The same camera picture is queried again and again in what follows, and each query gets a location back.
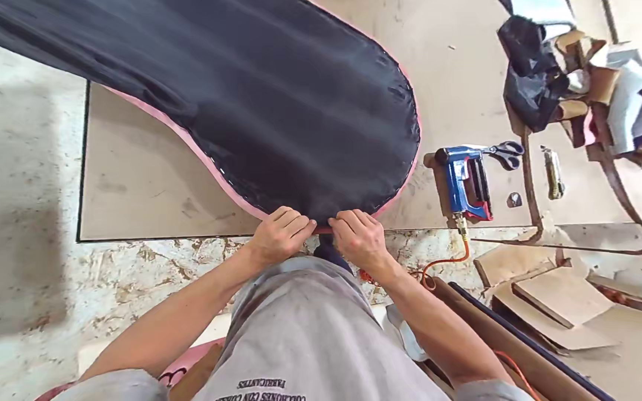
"cardboard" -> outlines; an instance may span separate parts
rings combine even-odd
[[[542,265],[549,264],[553,268],[556,252],[553,248],[539,246],[500,245],[473,262],[484,286],[493,287],[538,270]]]
[[[613,306],[569,267],[556,268],[514,285],[517,293],[568,328],[582,325]]]
[[[615,305],[586,326],[610,333],[620,345],[560,359],[616,400],[642,400],[642,311]]]
[[[514,295],[512,285],[509,283],[497,287],[495,297],[534,330],[567,350],[583,350],[618,344],[617,341],[585,325],[568,329],[558,324],[534,306],[524,302],[522,298]]]
[[[446,146],[520,140],[502,97],[508,61],[496,30],[507,13],[498,1],[316,3],[382,43],[400,62],[419,107],[421,156]],[[530,143],[536,193],[557,224],[630,221],[600,166],[571,147],[561,125],[532,134]],[[548,183],[540,144],[558,152],[567,186],[564,198],[550,204],[544,200]],[[642,194],[642,170],[619,162],[630,176],[626,185]],[[495,219],[472,226],[531,225],[522,169],[505,171],[490,158],[485,165]],[[249,235],[258,224],[224,195],[171,131],[95,85],[83,181],[82,241]],[[522,196],[521,207],[507,207],[512,192]],[[389,230],[446,228],[449,213],[441,208],[446,195],[444,177],[420,161],[402,195],[379,220]]]

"blue staple gun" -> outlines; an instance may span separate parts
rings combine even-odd
[[[488,148],[455,146],[442,148],[435,153],[435,161],[444,167],[447,187],[450,193],[450,207],[456,221],[475,218],[481,221],[492,220],[492,207],[489,201],[489,187],[484,171],[483,155],[499,159],[504,169],[519,168],[519,157],[524,147],[514,141],[506,141]],[[471,181],[474,200],[467,196],[466,181]]]

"cardboard piece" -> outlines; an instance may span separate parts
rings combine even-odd
[[[539,270],[546,263],[552,264],[555,255],[556,250],[552,248],[500,245],[475,258],[473,262],[484,286],[493,287],[512,278]]]
[[[508,61],[496,30],[507,13],[498,1],[408,0],[402,7],[369,0],[315,3],[376,39],[400,62],[422,119],[421,156],[465,143],[491,146],[519,141],[502,96]],[[82,241],[254,232],[256,219],[224,195],[174,133],[108,95],[91,88]],[[540,201],[548,182],[539,145],[556,150],[561,158],[567,193],[542,205],[542,210],[551,210],[557,224],[630,221],[600,166],[589,162],[583,150],[571,147],[561,125],[550,124],[546,131],[532,134],[530,143]],[[642,170],[622,161],[620,169],[635,170],[624,182],[642,194]],[[495,219],[472,226],[531,225],[522,169],[506,171],[490,158],[485,166]],[[512,192],[525,199],[521,207],[507,207]],[[441,208],[446,196],[444,177],[436,177],[418,162],[401,196],[379,220],[389,230],[446,228],[448,213]],[[642,196],[634,202],[642,202]]]
[[[618,344],[617,341],[611,340],[611,338],[585,325],[568,329],[558,324],[534,306],[524,302],[522,298],[514,295],[512,285],[509,283],[497,287],[495,297],[534,330],[567,350],[583,350]]]
[[[642,311],[615,305],[586,326],[610,333],[620,345],[560,359],[616,400],[642,400]]]
[[[611,278],[605,278],[598,275],[590,275],[586,278],[590,283],[610,288],[611,290],[619,291],[624,293],[632,298],[636,298],[642,301],[642,287],[635,286],[633,284],[621,283]]]
[[[556,268],[514,285],[519,294],[568,328],[582,325],[613,306],[569,267]]]

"wooden block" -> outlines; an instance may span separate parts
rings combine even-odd
[[[542,263],[552,263],[556,251],[537,246],[500,245],[475,258],[474,265],[485,287],[493,287],[530,273]]]
[[[612,280],[611,278],[605,278],[597,275],[590,275],[586,279],[593,284],[610,288],[611,290],[616,290],[642,301],[642,287],[628,283],[621,283],[619,281]]]
[[[567,350],[584,350],[618,344],[617,341],[584,325],[567,329],[558,324],[534,306],[524,302],[522,298],[515,296],[512,292],[512,285],[509,283],[497,287],[495,297],[534,330]]]
[[[568,328],[606,312],[613,303],[572,268],[556,268],[515,283],[516,290]]]

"workbench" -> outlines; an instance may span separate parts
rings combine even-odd
[[[316,4],[378,41],[398,60],[415,90],[422,124],[421,160],[402,195],[379,220],[389,230],[448,227],[438,194],[444,182],[436,182],[432,169],[423,165],[423,156],[446,146],[519,141],[504,103],[508,61],[496,35],[509,15],[497,0],[316,0]],[[582,18],[587,21],[587,33],[601,37],[608,31],[596,7],[583,4],[574,11],[579,25]],[[259,220],[227,197],[163,123],[95,84],[89,88],[87,107],[80,241],[254,232]],[[567,188],[560,200],[548,199],[540,145],[557,151],[561,160]],[[537,202],[554,223],[630,222],[599,163],[589,161],[585,149],[573,149],[559,124],[531,134],[529,150]],[[473,226],[531,225],[522,169],[506,171],[492,159],[485,166],[495,219]],[[617,160],[616,166],[642,213],[642,170],[627,160]],[[521,207],[506,204],[512,192],[524,199]]]

